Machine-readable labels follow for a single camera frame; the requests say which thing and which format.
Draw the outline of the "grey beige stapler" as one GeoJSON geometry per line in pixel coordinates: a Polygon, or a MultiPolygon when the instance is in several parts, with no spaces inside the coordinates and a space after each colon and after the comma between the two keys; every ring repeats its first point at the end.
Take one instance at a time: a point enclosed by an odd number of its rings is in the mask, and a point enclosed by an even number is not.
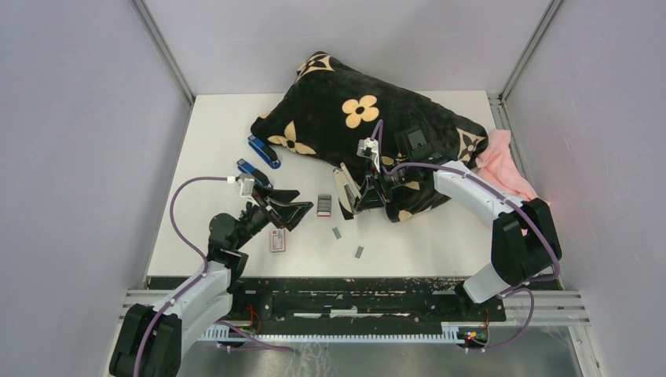
{"type": "Polygon", "coordinates": [[[360,186],[353,180],[344,163],[333,169],[333,176],[342,216],[347,221],[352,220],[361,199],[360,186]]]}

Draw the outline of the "box of staples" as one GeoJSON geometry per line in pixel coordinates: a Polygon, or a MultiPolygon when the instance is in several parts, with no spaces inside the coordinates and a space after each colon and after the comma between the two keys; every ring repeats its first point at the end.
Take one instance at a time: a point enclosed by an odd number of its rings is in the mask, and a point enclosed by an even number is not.
{"type": "Polygon", "coordinates": [[[332,197],[329,194],[320,194],[317,197],[317,217],[329,218],[332,213],[332,197]]]}

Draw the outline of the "blue stapler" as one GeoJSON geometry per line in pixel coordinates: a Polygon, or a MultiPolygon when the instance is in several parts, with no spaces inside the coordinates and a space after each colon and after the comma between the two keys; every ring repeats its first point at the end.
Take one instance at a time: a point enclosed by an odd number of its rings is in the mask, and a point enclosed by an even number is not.
{"type": "Polygon", "coordinates": [[[258,185],[264,189],[273,189],[273,184],[267,175],[260,171],[258,168],[254,167],[245,159],[239,159],[236,162],[236,167],[242,174],[250,175],[254,179],[255,185],[258,185]]]}
{"type": "Polygon", "coordinates": [[[248,145],[267,163],[272,169],[277,170],[281,167],[281,161],[277,153],[270,145],[254,135],[247,138],[248,145]]]}

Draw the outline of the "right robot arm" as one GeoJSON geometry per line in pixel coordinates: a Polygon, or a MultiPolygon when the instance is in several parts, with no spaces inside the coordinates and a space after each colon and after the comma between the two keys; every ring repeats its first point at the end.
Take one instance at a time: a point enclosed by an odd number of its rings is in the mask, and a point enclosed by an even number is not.
{"type": "Polygon", "coordinates": [[[562,250],[549,205],[539,198],[524,201],[500,191],[468,168],[451,160],[412,128],[396,137],[405,160],[382,162],[383,123],[361,139],[357,155],[364,160],[364,179],[357,184],[345,164],[334,169],[343,215],[388,207],[395,190],[412,182],[430,182],[434,190],[462,204],[492,230],[490,262],[456,286],[453,308],[463,320],[474,320],[491,298],[505,298],[532,282],[556,280],[562,250]]]}

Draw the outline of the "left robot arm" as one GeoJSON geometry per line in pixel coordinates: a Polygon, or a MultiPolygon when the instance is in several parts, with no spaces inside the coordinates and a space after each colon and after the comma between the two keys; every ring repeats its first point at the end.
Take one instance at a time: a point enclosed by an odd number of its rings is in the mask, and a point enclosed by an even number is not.
{"type": "Polygon", "coordinates": [[[196,272],[157,302],[134,304],[112,351],[112,376],[176,376],[183,356],[217,320],[242,317],[247,298],[233,289],[248,254],[241,247],[267,225],[293,230],[313,208],[297,190],[256,188],[238,217],[220,213],[209,223],[207,253],[196,272]]]}

